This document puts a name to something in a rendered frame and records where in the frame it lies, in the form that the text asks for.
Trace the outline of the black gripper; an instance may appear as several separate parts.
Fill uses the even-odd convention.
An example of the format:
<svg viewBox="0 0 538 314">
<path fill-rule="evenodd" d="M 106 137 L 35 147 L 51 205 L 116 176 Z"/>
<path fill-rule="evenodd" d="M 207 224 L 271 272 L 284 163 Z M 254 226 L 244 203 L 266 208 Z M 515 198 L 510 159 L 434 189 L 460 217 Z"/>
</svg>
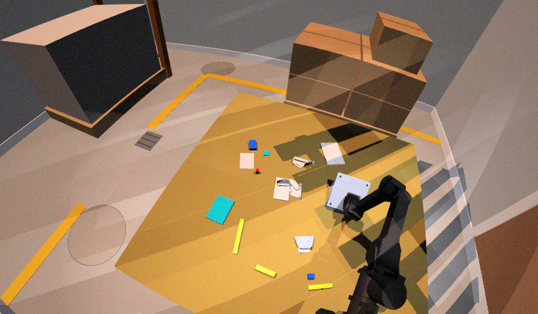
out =
<svg viewBox="0 0 538 314">
<path fill-rule="evenodd" d="M 368 311 L 373 311 L 374 308 L 380 308 L 380 306 L 376 305 L 377 302 L 373 301 L 372 299 L 365 298 L 364 296 L 358 295 L 356 293 L 353 293 L 353 295 L 349 295 L 349 300 L 351 300 L 347 312 L 343 311 L 342 314 L 357 314 L 358 311 L 363 308 L 363 306 L 368 306 Z M 377 309 L 377 311 L 378 311 Z M 333 311 L 319 308 L 315 312 L 315 314 L 336 314 Z"/>
</svg>

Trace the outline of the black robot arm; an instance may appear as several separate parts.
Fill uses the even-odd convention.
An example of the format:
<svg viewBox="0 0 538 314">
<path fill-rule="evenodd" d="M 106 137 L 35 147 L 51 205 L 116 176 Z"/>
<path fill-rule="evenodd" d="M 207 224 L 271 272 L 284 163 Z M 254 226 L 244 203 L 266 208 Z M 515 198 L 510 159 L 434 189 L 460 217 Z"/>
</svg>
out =
<svg viewBox="0 0 538 314">
<path fill-rule="evenodd" d="M 399 273 L 399 240 L 412 196 L 406 191 L 406 186 L 391 175 L 384 177 L 379 187 L 362 199 L 348 193 L 343 213 L 356 222 L 361 220 L 365 211 L 384 201 L 391 202 L 380 236 L 371 243 L 365 255 L 368 266 L 357 270 L 360 275 L 354 293 L 388 309 L 399 309 L 407 299 L 406 278 Z"/>
</svg>

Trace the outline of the teal flat rectangular plate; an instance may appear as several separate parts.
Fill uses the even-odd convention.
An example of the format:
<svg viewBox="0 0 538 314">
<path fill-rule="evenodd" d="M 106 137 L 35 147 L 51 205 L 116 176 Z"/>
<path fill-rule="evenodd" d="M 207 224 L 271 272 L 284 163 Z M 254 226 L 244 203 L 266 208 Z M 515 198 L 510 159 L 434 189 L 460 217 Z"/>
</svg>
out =
<svg viewBox="0 0 538 314">
<path fill-rule="evenodd" d="M 233 200 L 218 195 L 217 199 L 213 202 L 209 213 L 206 215 L 206 218 L 223 225 L 223 222 L 231 210 L 233 203 Z"/>
</svg>

